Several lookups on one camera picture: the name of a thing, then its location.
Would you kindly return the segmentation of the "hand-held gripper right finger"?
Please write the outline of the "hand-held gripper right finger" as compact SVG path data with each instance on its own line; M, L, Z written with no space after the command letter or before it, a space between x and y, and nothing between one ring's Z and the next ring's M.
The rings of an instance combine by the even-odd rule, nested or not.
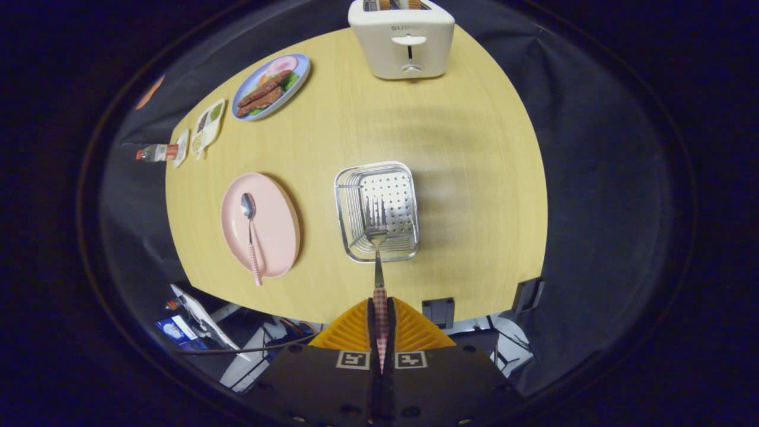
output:
M477 342L456 343L409 304L387 302L383 426L501 425L522 395Z

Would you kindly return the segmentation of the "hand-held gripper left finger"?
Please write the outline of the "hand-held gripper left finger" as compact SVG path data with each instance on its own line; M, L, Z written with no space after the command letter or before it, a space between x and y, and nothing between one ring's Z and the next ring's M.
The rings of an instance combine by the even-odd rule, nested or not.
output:
M250 406L269 425L367 426L379 364L370 298L306 345L292 343L252 384Z

